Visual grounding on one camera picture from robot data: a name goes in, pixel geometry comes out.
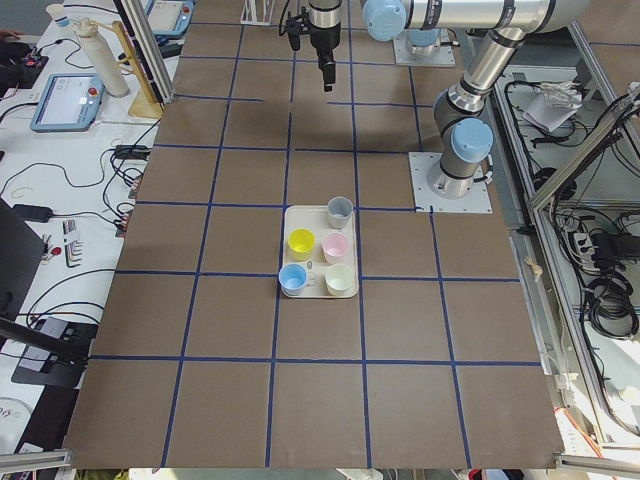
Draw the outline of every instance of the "metal base plate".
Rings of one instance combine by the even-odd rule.
[[[453,50],[449,46],[441,46],[433,53],[426,56],[417,56],[407,50],[407,31],[393,39],[393,51],[396,54],[396,65],[408,65],[411,67],[455,67],[456,61]],[[440,41],[448,42],[449,33],[443,29],[440,33]]]
[[[491,201],[484,182],[474,183],[471,191],[458,200],[448,200],[431,190],[427,185],[427,173],[433,164],[440,160],[441,153],[411,152],[409,164],[411,166],[411,182],[413,183],[413,198],[416,211],[446,212],[446,213],[492,213]],[[476,177],[483,176],[478,167]]]

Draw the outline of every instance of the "spray bottle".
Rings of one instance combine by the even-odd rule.
[[[124,97],[128,94],[129,86],[113,58],[107,41],[98,31],[98,23],[95,20],[83,18],[79,23],[75,23],[73,28],[82,50],[96,69],[107,93],[113,97]]]

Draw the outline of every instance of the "electronic equipment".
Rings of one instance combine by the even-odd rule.
[[[0,316],[15,320],[36,275],[44,242],[0,199]],[[0,337],[0,346],[4,340]]]
[[[0,318],[0,335],[26,345],[11,381],[75,388],[87,366],[98,326],[43,317],[24,327]]]
[[[92,74],[49,77],[31,120],[34,132],[84,132],[98,115],[104,86]]]
[[[12,210],[25,222],[47,223],[53,217],[53,210],[49,207],[16,203]]]
[[[608,270],[620,262],[640,260],[640,237],[595,233],[591,239],[596,247],[593,260],[597,268]]]
[[[151,30],[156,36],[171,39],[184,36],[191,16],[193,15],[194,2],[192,1],[166,1],[166,0],[140,0],[151,25]]]

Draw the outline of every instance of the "cardboard surface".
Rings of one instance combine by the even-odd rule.
[[[640,78],[638,18],[638,2],[592,0],[578,20],[617,95]]]
[[[405,153],[442,149],[429,105],[461,66],[395,67],[390,43],[345,29],[326,94],[307,38],[294,56],[274,27],[229,25],[242,3],[197,4],[74,466],[551,466],[560,436],[495,195],[492,215],[413,211]],[[359,293],[287,298],[283,212],[336,195],[357,207]]]

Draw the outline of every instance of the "white tray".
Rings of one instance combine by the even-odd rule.
[[[301,295],[285,295],[291,298],[351,298],[358,293],[358,253],[356,249],[356,226],[354,217],[351,215],[347,226],[343,229],[336,230],[329,226],[327,220],[327,207],[326,205],[295,205],[287,208],[284,214],[284,242],[283,242],[283,261],[282,266],[290,263],[297,263],[304,267],[307,272],[315,273],[315,284],[308,285],[302,291]],[[316,237],[316,244],[313,247],[311,258],[304,262],[296,261],[291,255],[291,251],[287,245],[287,239],[289,234],[298,228],[306,228],[311,230]],[[324,273],[331,265],[327,263],[322,252],[322,239],[333,232],[340,232],[349,239],[349,253],[345,258],[345,264],[353,267],[354,271],[354,283],[353,287],[345,292],[341,296],[333,296],[327,290],[327,284],[324,280]]]

